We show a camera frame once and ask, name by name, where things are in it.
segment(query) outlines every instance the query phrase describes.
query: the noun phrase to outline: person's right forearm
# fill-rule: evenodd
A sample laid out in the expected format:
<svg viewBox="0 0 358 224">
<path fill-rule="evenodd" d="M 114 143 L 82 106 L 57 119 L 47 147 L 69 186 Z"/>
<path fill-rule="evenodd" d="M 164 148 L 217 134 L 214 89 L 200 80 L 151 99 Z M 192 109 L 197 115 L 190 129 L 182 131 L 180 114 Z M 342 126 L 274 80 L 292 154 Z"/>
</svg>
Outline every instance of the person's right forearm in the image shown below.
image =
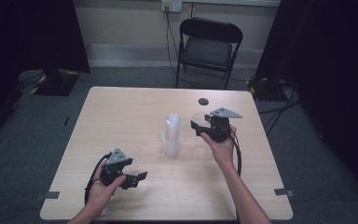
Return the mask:
<svg viewBox="0 0 358 224">
<path fill-rule="evenodd" d="M 221 167 L 242 224 L 270 223 L 269 217 L 243 183 L 234 165 Z"/>
</svg>

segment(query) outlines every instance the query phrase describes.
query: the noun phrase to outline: person's right hand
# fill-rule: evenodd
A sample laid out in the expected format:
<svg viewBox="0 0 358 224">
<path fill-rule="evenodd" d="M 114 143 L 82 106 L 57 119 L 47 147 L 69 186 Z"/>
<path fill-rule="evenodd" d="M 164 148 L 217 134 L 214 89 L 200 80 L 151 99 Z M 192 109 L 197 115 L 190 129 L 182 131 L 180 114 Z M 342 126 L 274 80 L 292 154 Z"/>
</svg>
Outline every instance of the person's right hand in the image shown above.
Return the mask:
<svg viewBox="0 0 358 224">
<path fill-rule="evenodd" d="M 231 125 L 231 137 L 235 137 L 237 128 Z M 209 145 L 212 150 L 213 157 L 219 165 L 220 169 L 234 168 L 233 148 L 234 143 L 230 138 L 221 143 L 216 143 L 207 133 L 201 133 L 201 138 Z"/>
</svg>

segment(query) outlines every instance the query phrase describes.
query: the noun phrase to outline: table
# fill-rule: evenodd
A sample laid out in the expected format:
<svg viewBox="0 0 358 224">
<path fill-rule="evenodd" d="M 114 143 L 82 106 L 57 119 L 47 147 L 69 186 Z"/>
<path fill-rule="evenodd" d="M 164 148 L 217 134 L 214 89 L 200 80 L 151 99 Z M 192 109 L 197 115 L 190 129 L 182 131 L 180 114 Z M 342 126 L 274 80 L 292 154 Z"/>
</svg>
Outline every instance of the table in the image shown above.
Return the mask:
<svg viewBox="0 0 358 224">
<path fill-rule="evenodd" d="M 199 98 L 209 104 L 200 105 Z M 290 219 L 287 196 L 274 192 L 283 184 L 249 92 L 115 87 L 90 89 L 49 189 L 59 191 L 59 198 L 46 199 L 40 216 L 46 220 L 75 216 L 84 205 L 84 188 L 97 161 L 119 147 L 133 158 L 125 174 L 147 171 L 148 175 L 136 189 L 118 189 L 98 219 L 236 219 L 222 172 L 208 145 L 190 127 L 194 114 L 222 106 L 243 115 L 230 119 L 238 129 L 243 181 L 270 219 Z M 182 119 L 183 148 L 176 158 L 162 151 L 161 134 L 169 113 Z"/>
</svg>

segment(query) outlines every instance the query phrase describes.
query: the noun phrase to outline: chair seat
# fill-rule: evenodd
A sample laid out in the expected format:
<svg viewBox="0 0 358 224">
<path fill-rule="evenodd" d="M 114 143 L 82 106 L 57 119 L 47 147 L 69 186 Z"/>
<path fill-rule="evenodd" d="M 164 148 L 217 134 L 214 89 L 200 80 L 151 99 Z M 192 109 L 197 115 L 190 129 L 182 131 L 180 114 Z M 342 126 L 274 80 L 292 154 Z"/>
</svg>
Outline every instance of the chair seat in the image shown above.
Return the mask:
<svg viewBox="0 0 358 224">
<path fill-rule="evenodd" d="M 182 54 L 182 63 L 202 63 L 221 67 L 219 70 L 227 70 L 230 66 L 231 51 L 232 46 L 227 42 L 191 36 Z"/>
</svg>

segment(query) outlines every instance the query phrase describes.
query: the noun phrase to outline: black chair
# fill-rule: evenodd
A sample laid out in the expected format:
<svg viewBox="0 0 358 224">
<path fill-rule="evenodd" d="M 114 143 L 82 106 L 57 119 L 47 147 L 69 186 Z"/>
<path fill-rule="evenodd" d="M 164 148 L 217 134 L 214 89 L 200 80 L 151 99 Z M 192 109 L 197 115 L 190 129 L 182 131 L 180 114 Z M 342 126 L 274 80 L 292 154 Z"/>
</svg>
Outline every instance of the black chair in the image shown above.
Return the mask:
<svg viewBox="0 0 358 224">
<path fill-rule="evenodd" d="M 188 36 L 186 45 L 184 35 Z M 185 66 L 189 65 L 224 72 L 226 89 L 242 37 L 241 29 L 229 22 L 202 18 L 182 21 L 175 88 L 178 88 L 182 64 L 185 71 Z"/>
</svg>

